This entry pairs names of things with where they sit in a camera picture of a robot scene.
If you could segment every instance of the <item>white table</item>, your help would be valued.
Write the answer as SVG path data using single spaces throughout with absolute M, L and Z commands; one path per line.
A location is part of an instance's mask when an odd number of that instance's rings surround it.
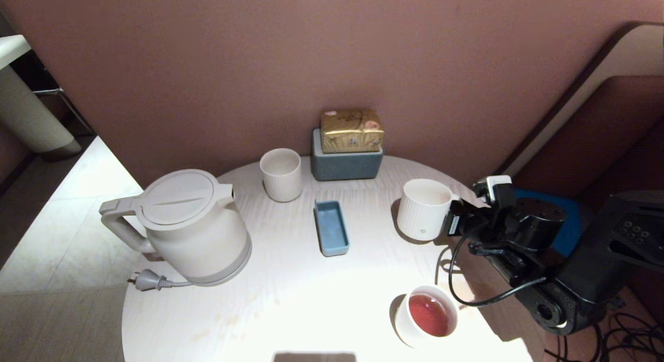
M 392 204 L 411 178 L 442 182 L 465 199 L 471 190 L 427 166 L 386 156 L 377 178 L 316 182 L 303 157 L 304 191 L 290 203 L 268 198 L 258 163 L 219 177 L 232 183 L 251 233 L 253 253 L 234 279 L 211 288 L 140 292 L 129 286 L 122 317 L 127 362 L 297 359 L 282 353 L 350 353 L 364 361 L 531 360 L 522 339 L 502 342 L 475 308 L 460 310 L 457 330 L 439 350 L 413 350 L 392 328 L 395 298 L 433 284 L 444 246 L 406 242 L 394 228 Z M 320 253 L 314 201 L 337 200 L 349 235 L 346 255 Z M 150 268 L 182 280 L 166 262 Z M 446 288 L 441 270 L 439 285 Z M 471 299 L 463 275 L 455 289 Z M 354 360 L 348 355 L 311 360 Z
M 23 35 L 10 35 L 0 38 L 0 69 L 21 57 L 32 48 Z

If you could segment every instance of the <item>blue box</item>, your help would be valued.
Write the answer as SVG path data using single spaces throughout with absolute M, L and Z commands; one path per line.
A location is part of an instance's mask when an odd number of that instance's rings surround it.
M 321 130 L 311 133 L 311 173 L 316 180 L 371 179 L 378 175 L 382 162 L 382 147 L 378 152 L 355 154 L 324 154 Z
M 317 201 L 313 213 L 316 218 L 318 243 L 321 245 L 323 256 L 339 256 L 348 253 L 350 243 L 339 202 Z

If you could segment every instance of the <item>tea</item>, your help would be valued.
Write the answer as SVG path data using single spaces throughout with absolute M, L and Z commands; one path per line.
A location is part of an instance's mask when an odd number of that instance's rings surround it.
M 415 323 L 422 331 L 437 337 L 446 336 L 448 316 L 442 303 L 425 294 L 413 294 L 408 308 Z

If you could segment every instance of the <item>white mug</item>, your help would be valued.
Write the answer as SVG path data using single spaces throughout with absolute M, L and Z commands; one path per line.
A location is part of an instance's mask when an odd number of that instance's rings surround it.
M 416 295 L 426 295 L 436 300 L 435 306 L 442 307 L 446 318 L 445 333 L 434 336 L 418 326 L 410 309 L 410 299 Z M 413 348 L 431 347 L 449 336 L 457 326 L 458 310 L 450 296 L 436 286 L 420 286 L 410 291 L 396 310 L 394 327 L 401 341 Z
M 301 163 L 299 154 L 287 148 L 273 149 L 261 157 L 263 184 L 271 199 L 287 203 L 302 193 Z
M 432 241 L 440 234 L 450 204 L 459 197 L 431 179 L 411 179 L 404 185 L 396 224 L 417 241 Z

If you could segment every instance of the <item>gold box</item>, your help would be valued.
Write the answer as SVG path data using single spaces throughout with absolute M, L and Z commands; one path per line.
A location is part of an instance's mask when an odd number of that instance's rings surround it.
M 383 135 L 378 114 L 371 109 L 333 110 L 321 117 L 324 154 L 378 152 Z

